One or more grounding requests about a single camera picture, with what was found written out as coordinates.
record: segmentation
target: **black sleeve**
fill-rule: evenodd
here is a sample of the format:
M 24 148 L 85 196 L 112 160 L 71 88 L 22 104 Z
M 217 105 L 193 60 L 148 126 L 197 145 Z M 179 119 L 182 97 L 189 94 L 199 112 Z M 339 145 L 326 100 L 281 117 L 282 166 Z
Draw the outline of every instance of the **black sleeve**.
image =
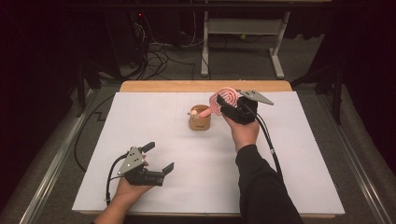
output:
M 303 223 L 285 184 L 255 145 L 241 148 L 239 169 L 240 211 L 244 223 Z

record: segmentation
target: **hand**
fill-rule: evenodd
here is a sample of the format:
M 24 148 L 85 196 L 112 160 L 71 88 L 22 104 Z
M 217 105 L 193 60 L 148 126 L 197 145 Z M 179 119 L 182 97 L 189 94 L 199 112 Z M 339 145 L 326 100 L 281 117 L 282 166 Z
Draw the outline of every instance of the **hand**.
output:
M 260 130 L 260 125 L 257 120 L 249 124 L 240 124 L 225 115 L 222 116 L 231 127 L 231 134 L 233 136 L 233 142 L 235 143 L 236 152 L 247 145 L 256 145 Z
M 101 223 L 122 223 L 128 210 L 134 205 L 140 197 L 153 186 L 135 186 L 129 184 L 125 177 L 120 178 L 116 194 L 111 203 L 95 220 L 95 224 Z

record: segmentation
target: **dark background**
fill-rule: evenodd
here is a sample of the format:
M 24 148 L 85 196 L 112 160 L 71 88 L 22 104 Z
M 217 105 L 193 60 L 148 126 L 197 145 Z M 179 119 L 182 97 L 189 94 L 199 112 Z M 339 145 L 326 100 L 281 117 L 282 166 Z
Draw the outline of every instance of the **dark background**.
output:
M 117 46 L 111 40 L 116 36 L 109 34 L 104 13 L 68 13 L 55 7 L 59 3 L 0 2 L 3 93 L 0 97 L 0 169 L 3 171 L 0 209 L 70 108 L 69 93 L 77 85 L 78 71 L 82 71 L 92 88 L 99 88 L 97 72 L 107 70 L 117 76 L 120 62 L 125 60 L 114 51 Z M 365 1 L 365 5 L 363 10 L 350 8 L 335 14 L 330 10 L 291 13 L 285 37 L 302 34 L 309 39 L 326 34 L 312 71 L 339 58 L 339 52 L 344 49 L 347 53 L 342 63 L 344 83 L 367 131 L 395 173 L 396 32 L 392 31 L 396 27 L 392 15 L 395 6 L 392 1 L 375 0 Z M 153 35 L 175 46 L 180 44 L 180 31 L 193 34 L 193 22 L 191 16 L 187 16 L 188 12 L 145 13 L 152 29 L 158 32 Z M 211 13 L 211 16 L 230 17 L 229 12 Z M 237 18 L 263 17 L 261 13 L 243 11 L 232 15 Z M 277 15 L 277 12 L 267 13 L 265 17 Z M 196 16 L 197 35 L 202 35 L 203 12 L 198 11 Z M 131 34 L 125 32 L 118 37 Z M 125 44 L 134 41 L 128 39 Z M 331 78 L 323 78 L 332 76 L 324 74 L 310 81 L 332 82 Z

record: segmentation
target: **pink spiral lollipop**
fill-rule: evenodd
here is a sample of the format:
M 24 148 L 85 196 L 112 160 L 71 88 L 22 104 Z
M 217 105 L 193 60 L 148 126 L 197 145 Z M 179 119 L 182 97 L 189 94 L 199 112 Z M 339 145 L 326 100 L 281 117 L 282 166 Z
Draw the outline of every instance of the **pink spiral lollipop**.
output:
M 217 102 L 218 95 L 220 95 L 225 100 L 225 102 L 229 105 L 236 105 L 236 102 L 238 101 L 238 98 L 239 98 L 239 94 L 234 88 L 224 87 L 220 91 L 214 93 L 209 98 L 210 107 L 208 109 L 204 110 L 203 112 L 199 113 L 200 118 L 206 118 L 211 113 L 214 113 L 217 116 L 221 115 L 221 112 L 220 112 L 221 105 L 219 105 Z

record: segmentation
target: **brown container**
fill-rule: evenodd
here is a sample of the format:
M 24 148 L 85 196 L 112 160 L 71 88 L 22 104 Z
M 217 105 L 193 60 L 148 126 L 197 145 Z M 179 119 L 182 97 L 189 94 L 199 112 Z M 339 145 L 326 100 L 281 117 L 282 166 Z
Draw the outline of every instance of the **brown container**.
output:
M 208 108 L 209 108 L 209 106 L 207 106 L 207 105 L 195 105 L 191 108 L 190 111 L 192 111 L 193 109 L 196 109 L 199 114 Z M 211 117 L 211 115 L 207 116 L 206 118 L 199 118 L 199 117 L 192 118 L 192 117 L 190 117 L 189 126 L 192 130 L 195 130 L 195 131 L 208 130 L 210 128 L 210 117 Z

